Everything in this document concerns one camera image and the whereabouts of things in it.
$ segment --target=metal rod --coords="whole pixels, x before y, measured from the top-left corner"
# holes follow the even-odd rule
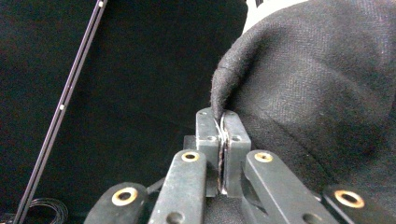
[[[106,3],[107,0],[97,0],[96,5],[93,9],[93,13],[90,22],[88,23],[87,30],[85,31],[85,34],[82,38],[76,59],[73,63],[69,77],[67,78],[66,85],[64,86],[64,91],[62,92],[61,99],[59,100],[59,103],[56,107],[55,114],[53,115],[51,124],[49,126],[49,130],[47,132],[43,146],[40,150],[40,154],[38,155],[37,161],[35,163],[35,169],[30,176],[29,183],[20,201],[17,214],[13,221],[14,224],[22,224],[26,217],[27,211],[29,210],[29,206],[32,202],[33,196],[35,195],[35,190],[37,188],[38,182],[40,181],[40,177],[43,174],[44,168],[47,164],[47,160],[52,150],[56,135],[58,134],[59,128],[64,119],[64,113],[78,81],[81,68],[85,62],[85,58],[87,57],[87,53],[90,49],[93,37],[96,33],[96,29],[105,10]]]

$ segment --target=garment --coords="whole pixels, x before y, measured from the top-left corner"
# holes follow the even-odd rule
[[[215,117],[238,113],[254,147],[275,152],[313,191],[353,186],[396,216],[395,45],[394,1],[279,10],[220,61]]]

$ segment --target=dark gray cloth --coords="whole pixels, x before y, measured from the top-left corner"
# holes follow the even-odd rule
[[[237,112],[312,190],[347,184],[396,215],[395,9],[312,0],[265,18],[220,61],[215,116]]]

